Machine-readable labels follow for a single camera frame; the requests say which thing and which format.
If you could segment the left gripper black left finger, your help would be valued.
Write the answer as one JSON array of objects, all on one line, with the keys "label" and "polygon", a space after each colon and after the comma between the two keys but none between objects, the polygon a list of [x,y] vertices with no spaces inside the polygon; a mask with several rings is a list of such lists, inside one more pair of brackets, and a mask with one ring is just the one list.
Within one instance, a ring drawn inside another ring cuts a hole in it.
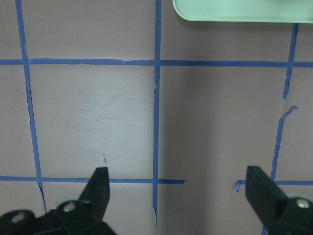
[{"label": "left gripper black left finger", "polygon": [[98,167],[90,177],[78,200],[99,220],[102,220],[110,200],[109,172]]}]

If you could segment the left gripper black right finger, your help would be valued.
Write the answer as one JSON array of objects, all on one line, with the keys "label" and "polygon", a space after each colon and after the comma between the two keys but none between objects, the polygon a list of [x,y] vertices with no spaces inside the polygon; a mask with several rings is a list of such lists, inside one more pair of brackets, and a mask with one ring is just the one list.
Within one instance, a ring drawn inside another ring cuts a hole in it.
[{"label": "left gripper black right finger", "polygon": [[259,166],[246,168],[245,196],[265,227],[287,227],[283,217],[290,198]]}]

